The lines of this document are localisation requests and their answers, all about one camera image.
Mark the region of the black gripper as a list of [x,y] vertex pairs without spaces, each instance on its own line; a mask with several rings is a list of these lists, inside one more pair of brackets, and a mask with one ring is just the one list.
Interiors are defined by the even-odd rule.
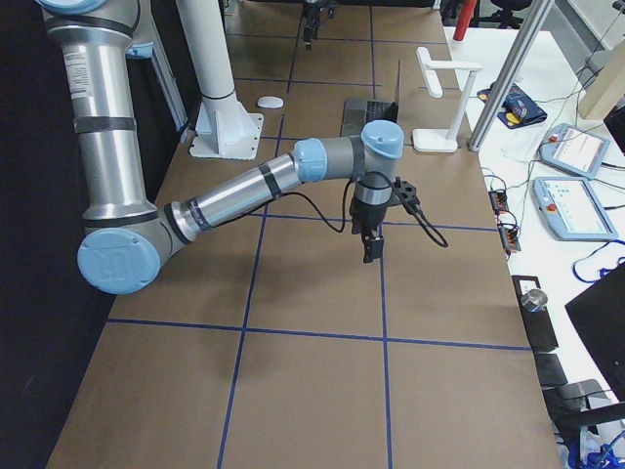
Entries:
[[364,263],[372,263],[382,257],[384,237],[378,234],[378,229],[385,219],[387,207],[387,203],[372,205],[357,197],[352,198],[350,205],[351,233],[361,235]]

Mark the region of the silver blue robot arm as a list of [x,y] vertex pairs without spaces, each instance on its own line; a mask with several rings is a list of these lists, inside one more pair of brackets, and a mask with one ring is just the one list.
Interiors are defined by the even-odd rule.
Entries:
[[299,141],[205,194],[157,207],[146,196],[127,68],[130,51],[154,40],[149,3],[45,1],[41,8],[48,35],[62,49],[86,177],[89,206],[77,264],[91,285],[116,295],[136,292],[199,235],[326,180],[354,184],[353,219],[365,257],[381,255],[374,234],[396,202],[403,153],[396,123],[375,120],[356,136]]
[[318,37],[321,26],[321,16],[333,19],[336,13],[337,2],[334,0],[305,0],[303,4],[302,18],[305,20],[303,42],[307,50],[313,46],[313,41]]

